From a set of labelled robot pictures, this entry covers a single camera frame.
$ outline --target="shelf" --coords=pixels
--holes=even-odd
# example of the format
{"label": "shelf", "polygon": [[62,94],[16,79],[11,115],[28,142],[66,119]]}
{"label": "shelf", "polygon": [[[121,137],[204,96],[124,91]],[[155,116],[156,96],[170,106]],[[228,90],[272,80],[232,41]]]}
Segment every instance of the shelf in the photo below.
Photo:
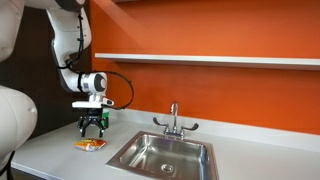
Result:
{"label": "shelf", "polygon": [[95,53],[96,58],[118,62],[157,63],[199,66],[224,66],[267,69],[320,70],[320,59],[309,58],[263,58],[231,56],[183,56],[151,54]]}

